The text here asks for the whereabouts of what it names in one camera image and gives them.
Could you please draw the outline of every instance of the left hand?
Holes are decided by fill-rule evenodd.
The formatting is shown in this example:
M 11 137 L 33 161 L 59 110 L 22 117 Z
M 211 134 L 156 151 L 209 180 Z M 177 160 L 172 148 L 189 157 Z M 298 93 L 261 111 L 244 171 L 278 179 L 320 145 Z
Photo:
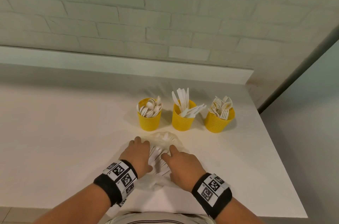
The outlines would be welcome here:
M 153 167 L 148 165 L 150 157 L 150 142 L 141 142 L 141 138 L 137 136 L 129 142 L 128 147 L 119 157 L 119 160 L 126 160 L 132 164 L 138 174 L 138 179 L 142 178 L 146 173 L 151 172 Z

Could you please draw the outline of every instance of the right hand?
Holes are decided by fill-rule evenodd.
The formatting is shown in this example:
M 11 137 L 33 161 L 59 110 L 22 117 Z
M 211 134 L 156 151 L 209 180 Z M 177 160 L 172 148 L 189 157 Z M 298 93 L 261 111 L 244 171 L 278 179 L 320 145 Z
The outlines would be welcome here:
M 180 188 L 192 192 L 194 185 L 206 171 L 195 155 L 179 152 L 174 145 L 169 147 L 169 151 L 171 156 L 163 153 L 161 158 L 171 169 L 171 181 Z

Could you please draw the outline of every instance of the cutlery holder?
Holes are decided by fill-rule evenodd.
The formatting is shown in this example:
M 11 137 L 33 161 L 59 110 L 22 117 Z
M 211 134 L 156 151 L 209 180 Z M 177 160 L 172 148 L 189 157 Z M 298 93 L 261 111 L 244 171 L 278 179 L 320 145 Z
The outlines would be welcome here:
M 145 99 L 141 100 L 139 102 L 139 108 L 141 106 L 146 106 L 148 100 L 149 100 L 149 98 L 145 98 Z M 145 131 L 156 130 L 159 127 L 161 112 L 162 112 L 162 110 L 159 112 L 159 114 L 157 116 L 152 117 L 152 118 L 142 117 L 140 115 L 140 113 L 137 112 L 138 117 L 139 117 L 140 127 Z
M 196 107 L 197 105 L 192 102 L 191 100 L 189 101 L 189 108 Z M 183 118 L 180 117 L 179 114 L 181 113 L 179 106 L 174 104 L 173 107 L 173 115 L 172 115 L 172 126 L 178 130 L 178 131 L 186 131 L 189 130 L 189 128 L 192 125 L 192 122 L 194 121 L 194 118 Z
M 233 108 L 230 109 L 228 120 L 222 120 L 215 116 L 213 113 L 208 112 L 205 119 L 205 127 L 213 133 L 220 133 L 223 129 L 233 120 L 235 117 L 235 111 Z

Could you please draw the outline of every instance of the person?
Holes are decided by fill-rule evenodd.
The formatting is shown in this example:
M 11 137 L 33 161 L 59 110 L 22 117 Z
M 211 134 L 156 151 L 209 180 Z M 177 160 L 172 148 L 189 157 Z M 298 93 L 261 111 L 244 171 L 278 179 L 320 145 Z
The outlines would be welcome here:
M 260 218 L 231 196 L 230 189 L 223 184 L 222 179 L 207 173 L 197 157 L 179 152 L 174 145 L 171 145 L 169 150 L 171 155 L 164 153 L 161 158 L 171 170 L 171 181 L 183 190 L 193 193 L 206 213 L 213 217 L 217 224 L 263 223 Z M 133 186 L 131 179 L 134 176 L 135 179 L 140 179 L 152 171 L 152 166 L 148 165 L 149 156 L 149 141 L 142 143 L 141 138 L 137 136 L 129 142 L 128 147 L 120 155 L 119 161 L 104 170 L 94 183 L 45 213 L 34 224 L 97 224 L 113 204 L 130 194 L 129 189 L 127 192 L 126 189 L 121 192 L 122 182 L 128 183 L 126 186 L 131 187 Z M 206 183 L 208 178 L 213 182 L 210 185 Z M 201 191 L 197 192 L 201 187 L 207 186 L 209 190 L 211 186 L 218 189 L 212 195 L 209 192 L 206 194 L 202 194 Z M 214 200 L 214 205 L 206 204 L 212 200 Z M 127 223 L 204 224 L 206 220 L 199 216 L 185 216 L 177 213 L 130 213 L 111 221 L 111 224 Z

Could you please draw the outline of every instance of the hand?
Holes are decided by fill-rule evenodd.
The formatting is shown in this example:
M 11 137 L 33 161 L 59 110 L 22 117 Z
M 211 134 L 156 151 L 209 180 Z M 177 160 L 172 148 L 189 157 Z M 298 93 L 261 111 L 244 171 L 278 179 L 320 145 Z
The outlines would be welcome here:
M 169 151 L 171 156 L 163 153 L 161 158 L 171 169 L 171 181 L 180 188 L 192 192 L 194 185 L 206 171 L 195 155 L 179 152 L 174 145 L 169 147 Z
M 137 136 L 134 140 L 129 141 L 128 147 L 119 157 L 119 160 L 126 160 L 132 164 L 138 174 L 138 179 L 142 178 L 146 173 L 151 172 L 153 167 L 148 165 L 150 157 L 150 142 L 141 142 L 141 138 Z

